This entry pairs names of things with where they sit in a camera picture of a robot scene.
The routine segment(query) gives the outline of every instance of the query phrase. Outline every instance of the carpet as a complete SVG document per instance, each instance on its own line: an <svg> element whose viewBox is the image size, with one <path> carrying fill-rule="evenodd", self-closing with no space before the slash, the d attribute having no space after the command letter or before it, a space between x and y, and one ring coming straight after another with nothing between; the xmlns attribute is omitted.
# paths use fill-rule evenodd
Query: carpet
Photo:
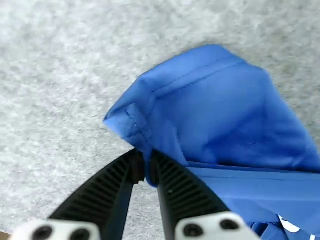
<svg viewBox="0 0 320 240"><path fill-rule="evenodd" d="M221 44L265 68L320 148L316 0L0 1L0 231L46 218L132 147L102 120L145 71ZM134 187L123 239L164 239Z"/></svg>

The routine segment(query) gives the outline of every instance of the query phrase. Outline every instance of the white logo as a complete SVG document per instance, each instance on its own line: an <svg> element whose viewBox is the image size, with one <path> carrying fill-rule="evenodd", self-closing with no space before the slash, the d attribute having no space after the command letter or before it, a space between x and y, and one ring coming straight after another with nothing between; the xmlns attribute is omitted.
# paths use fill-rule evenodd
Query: white logo
<svg viewBox="0 0 320 240"><path fill-rule="evenodd" d="M282 216L279 216L279 219L280 219L280 222L281 222L283 228L285 230L287 230L288 232L295 234L300 231L299 227L297 227L296 225L293 225L291 222L284 220L284 218ZM309 240L316 240L316 236L310 235Z"/></svg>

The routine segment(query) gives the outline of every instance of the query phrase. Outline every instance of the blue garment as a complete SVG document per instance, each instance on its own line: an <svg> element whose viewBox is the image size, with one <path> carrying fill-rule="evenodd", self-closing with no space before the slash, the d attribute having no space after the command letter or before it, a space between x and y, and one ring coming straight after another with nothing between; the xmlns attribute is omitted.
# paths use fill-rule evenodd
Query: blue garment
<svg viewBox="0 0 320 240"><path fill-rule="evenodd" d="M169 155L263 240L320 240L317 148L268 74L225 48L144 73L104 123L143 152L147 173L153 148Z"/></svg>

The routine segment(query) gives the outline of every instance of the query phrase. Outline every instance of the screw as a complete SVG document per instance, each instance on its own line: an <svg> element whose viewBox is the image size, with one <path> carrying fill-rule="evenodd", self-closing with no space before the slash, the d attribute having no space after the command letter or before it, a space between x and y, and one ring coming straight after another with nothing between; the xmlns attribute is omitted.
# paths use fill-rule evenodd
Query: screw
<svg viewBox="0 0 320 240"><path fill-rule="evenodd" d="M52 231L52 227L42 226L33 233L32 240L46 240L51 236Z"/></svg>
<svg viewBox="0 0 320 240"><path fill-rule="evenodd" d="M235 221L229 219L221 221L220 226L224 230L236 230L239 228L239 225Z"/></svg>
<svg viewBox="0 0 320 240"><path fill-rule="evenodd" d="M87 229L80 228L72 233L70 240L88 240L89 238L90 232Z"/></svg>
<svg viewBox="0 0 320 240"><path fill-rule="evenodd" d="M188 224L184 227L183 233L186 237L199 237L204 234L204 231L197 224Z"/></svg>

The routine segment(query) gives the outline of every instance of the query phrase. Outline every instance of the blue fabric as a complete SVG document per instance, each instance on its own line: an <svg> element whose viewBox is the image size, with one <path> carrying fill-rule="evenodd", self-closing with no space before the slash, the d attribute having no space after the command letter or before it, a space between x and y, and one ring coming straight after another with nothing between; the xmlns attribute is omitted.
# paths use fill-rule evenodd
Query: blue fabric
<svg viewBox="0 0 320 240"><path fill-rule="evenodd" d="M143 152L147 173L152 149L164 152L263 240L320 240L317 148L269 75L225 48L195 48L144 73L104 123Z"/></svg>

